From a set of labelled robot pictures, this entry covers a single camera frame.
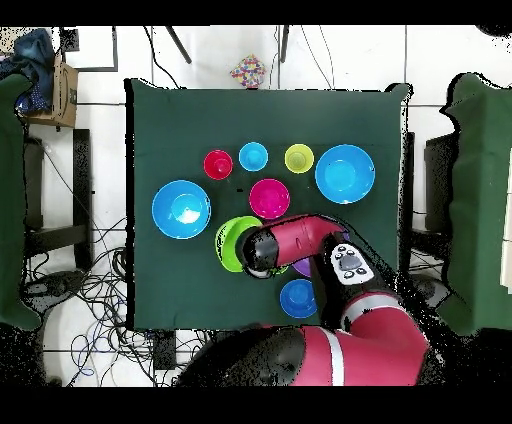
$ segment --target yellow cup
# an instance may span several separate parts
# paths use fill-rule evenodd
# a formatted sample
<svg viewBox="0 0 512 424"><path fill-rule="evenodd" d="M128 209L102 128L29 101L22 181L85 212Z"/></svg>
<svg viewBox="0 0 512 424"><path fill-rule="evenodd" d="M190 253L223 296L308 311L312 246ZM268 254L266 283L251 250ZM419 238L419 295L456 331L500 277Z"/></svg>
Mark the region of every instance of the yellow cup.
<svg viewBox="0 0 512 424"><path fill-rule="evenodd" d="M314 161L315 156L312 150L305 144L294 144L284 154L284 163L294 174L309 171Z"/></svg>

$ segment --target green tablecloth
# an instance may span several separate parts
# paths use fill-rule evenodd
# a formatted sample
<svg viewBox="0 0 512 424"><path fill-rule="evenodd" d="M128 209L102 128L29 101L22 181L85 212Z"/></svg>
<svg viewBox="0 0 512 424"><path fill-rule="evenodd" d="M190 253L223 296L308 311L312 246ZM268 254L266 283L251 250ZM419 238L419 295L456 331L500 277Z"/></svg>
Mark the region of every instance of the green tablecloth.
<svg viewBox="0 0 512 424"><path fill-rule="evenodd" d="M512 295L500 285L512 91L470 73L454 82L447 114L460 133L452 173L448 282L457 295L443 302L438 312L459 334L480 328L512 330Z"/></svg>
<svg viewBox="0 0 512 424"><path fill-rule="evenodd" d="M253 214L248 195L261 178L286 184L291 195L286 215L338 215L396 268L400 108L408 85L395 85L388 92L165 90L132 80L132 88L136 328L319 323L318 315L297 320L281 310L281 288L299 276L291 267L273 279L256 280L227 272L215 254L217 229L230 218ZM267 166L255 173L238 163L239 149L253 140L269 152ZM372 190L355 204L328 201L316 187L314 167L301 175L286 169L284 152L294 143L309 145L315 161L338 144L362 147L375 163ZM203 159L211 149L226 150L234 159L226 180L211 180L203 171ZM208 227L189 240L164 236L151 216L158 189L176 179L199 184L212 204Z"/></svg>
<svg viewBox="0 0 512 424"><path fill-rule="evenodd" d="M39 316L20 300L25 246L23 127L14 113L20 94L29 89L23 75L0 80L0 322L23 330L41 325Z"/></svg>

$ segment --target small blue bowl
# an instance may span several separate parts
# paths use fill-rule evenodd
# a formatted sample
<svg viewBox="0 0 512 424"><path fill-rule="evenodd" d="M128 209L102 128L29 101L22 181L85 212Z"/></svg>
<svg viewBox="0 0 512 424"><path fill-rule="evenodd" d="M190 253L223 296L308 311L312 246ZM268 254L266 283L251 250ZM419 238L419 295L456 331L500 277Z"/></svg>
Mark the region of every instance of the small blue bowl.
<svg viewBox="0 0 512 424"><path fill-rule="evenodd" d="M245 170L259 171L267 164L268 152L265 146L252 141L240 149L238 160Z"/></svg>
<svg viewBox="0 0 512 424"><path fill-rule="evenodd" d="M316 312L313 284L297 279L286 283L279 296L281 307L293 318L308 318Z"/></svg>

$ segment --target blue bowl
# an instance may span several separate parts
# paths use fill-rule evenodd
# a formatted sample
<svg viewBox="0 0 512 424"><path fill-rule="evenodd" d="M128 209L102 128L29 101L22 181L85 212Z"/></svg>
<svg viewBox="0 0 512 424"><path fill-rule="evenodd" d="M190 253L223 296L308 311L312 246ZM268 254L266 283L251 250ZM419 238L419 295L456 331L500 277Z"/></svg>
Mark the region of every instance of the blue bowl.
<svg viewBox="0 0 512 424"><path fill-rule="evenodd" d="M265 146L252 141L240 149L238 160L245 170L259 171L267 164L268 152Z"/></svg>
<svg viewBox="0 0 512 424"><path fill-rule="evenodd" d="M327 150L315 170L320 192L334 203L353 203L370 191L375 181L375 166L363 149L341 144Z"/></svg>
<svg viewBox="0 0 512 424"><path fill-rule="evenodd" d="M308 318L316 312L313 284L309 280L292 280L283 287L279 296L281 307L293 318Z"/></svg>
<svg viewBox="0 0 512 424"><path fill-rule="evenodd" d="M168 237L189 239L210 221L210 199L197 184L176 180L163 186L153 199L153 221Z"/></svg>

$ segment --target cardboard box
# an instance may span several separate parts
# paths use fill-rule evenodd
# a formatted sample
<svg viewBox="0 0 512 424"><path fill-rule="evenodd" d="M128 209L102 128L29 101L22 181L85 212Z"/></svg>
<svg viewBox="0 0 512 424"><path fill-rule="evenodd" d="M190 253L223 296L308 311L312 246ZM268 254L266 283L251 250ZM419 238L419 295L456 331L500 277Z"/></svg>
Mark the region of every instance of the cardboard box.
<svg viewBox="0 0 512 424"><path fill-rule="evenodd" d="M75 128L78 71L55 56L53 74L53 105L51 112L38 112L26 116L31 124Z"/></svg>

